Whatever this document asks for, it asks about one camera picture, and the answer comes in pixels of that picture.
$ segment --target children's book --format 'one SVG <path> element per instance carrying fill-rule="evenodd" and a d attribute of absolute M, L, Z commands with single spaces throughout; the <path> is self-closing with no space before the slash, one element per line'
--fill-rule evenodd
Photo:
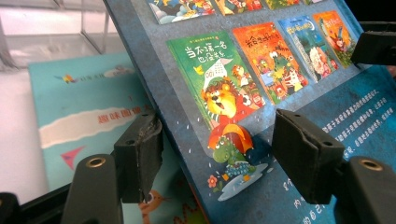
<path fill-rule="evenodd" d="M 279 9 L 282 7 L 289 7 L 293 5 L 298 5 L 300 0 L 265 0 L 268 7 L 272 10 Z"/>
<path fill-rule="evenodd" d="M 111 153 L 134 118 L 151 108 L 126 52 L 31 63 L 29 73 L 49 190 L 70 183 L 84 158 Z M 164 139 L 152 201 L 124 204 L 126 223 L 205 221 Z"/>
<path fill-rule="evenodd" d="M 125 40 L 124 44 L 131 59 L 139 68 L 139 76 L 144 80 L 148 95 L 155 102 L 169 142 L 177 153 L 182 169 L 210 223 L 335 223 L 333 208 L 336 199 L 332 197 L 329 204 L 307 203 L 277 159 L 272 156 L 272 133 L 277 108 L 298 111 L 322 130 L 342 141 L 346 146 L 346 159 L 355 155 L 371 155 L 383 158 L 392 167 L 396 166 L 394 157 L 390 156 L 395 153 L 394 138 L 384 138 L 394 132 L 396 87 L 386 69 L 381 70 L 380 66 L 362 65 L 359 69 L 356 66 L 344 68 L 340 65 L 330 76 L 318 83 L 307 76 L 308 85 L 287 100 L 278 105 L 268 103 L 236 123 L 225 123 L 216 128 L 211 128 L 207 122 L 208 113 L 203 113 L 205 110 L 199 108 L 205 107 L 197 104 L 202 102 L 203 96 L 210 96 L 213 108 L 218 106 L 222 109 L 233 105 L 233 98 L 227 97 L 231 96 L 227 92 L 231 86 L 227 83 L 220 82 L 220 91 L 203 96 L 201 92 L 208 90 L 203 88 L 206 77 L 211 82 L 211 77 L 215 74 L 225 74 L 223 66 L 227 76 L 214 78 L 213 81 L 235 80 L 228 72 L 228 66 L 239 64 L 239 61 L 233 59 L 227 64 L 227 61 L 220 62 L 220 66 L 215 66 L 217 72 L 205 73 L 212 71 L 209 70 L 212 67 L 203 64 L 201 71 L 198 63 L 189 63 L 194 56 L 187 54 L 189 48 L 210 50 L 221 41 L 230 47 L 222 38 L 222 33 L 228 34 L 242 62 L 248 65 L 244 67 L 245 72 L 251 74 L 261 90 L 262 85 L 254 75 L 253 68 L 249 66 L 247 55 L 235 39 L 233 28 L 276 21 L 279 32 L 289 43 L 288 47 L 296 52 L 295 56 L 300 59 L 297 61 L 301 62 L 303 57 L 277 22 L 320 11 L 336 10 L 352 27 L 349 32 L 358 36 L 362 29 L 344 0 L 326 0 L 309 7 L 299 4 L 273 11 L 254 10 L 242 15 L 219 14 L 199 20 L 205 23 L 186 20 L 169 24 L 175 27 L 172 31 L 169 31 L 168 25 L 159 26 L 152 22 L 152 15 L 144 1 L 106 0 L 106 5 L 120 36 Z M 201 43 L 206 42 L 207 46 L 201 46 Z M 218 48 L 209 52 L 218 53 Z M 212 54 L 205 54 L 200 59 L 204 62 L 209 60 L 206 56 L 210 55 Z M 194 78 L 194 88 L 186 74 Z M 224 96 L 228 99 L 227 105 L 219 100 Z M 229 115 L 220 112 L 220 109 L 218 111 L 222 117 Z M 290 136 L 285 134 L 284 138 L 286 140 Z"/>
<path fill-rule="evenodd" d="M 308 85 L 304 70 L 273 22 L 234 28 L 233 34 L 273 104 Z"/>
<path fill-rule="evenodd" d="M 259 86 L 226 32 L 166 42 L 210 130 L 265 105 Z"/>
<path fill-rule="evenodd" d="M 351 36 L 337 11 L 325 11 L 312 15 L 320 31 L 332 47 L 341 65 L 348 67 L 352 64 L 350 58 L 356 46 L 355 39 Z"/>
<path fill-rule="evenodd" d="M 148 5 L 159 24 L 184 21 L 215 13 L 209 0 L 148 0 Z"/>
<path fill-rule="evenodd" d="M 279 21 L 290 42 L 300 52 L 311 77 L 319 81 L 338 69 L 326 41 L 308 16 Z"/>
<path fill-rule="evenodd" d="M 315 4 L 315 3 L 321 2 L 321 1 L 324 1 L 324 0 L 304 0 L 304 3 L 306 5 L 311 5 L 311 4 Z"/>
<path fill-rule="evenodd" d="M 255 163 L 266 155 L 253 150 L 249 133 L 238 125 L 264 107 L 261 91 L 224 31 L 166 44 L 207 124 L 205 153 L 217 167 L 206 174 L 209 187 L 213 197 L 226 201 L 257 181 L 268 165 Z"/>
<path fill-rule="evenodd" d="M 262 9 L 261 0 L 215 0 L 223 16 Z"/>

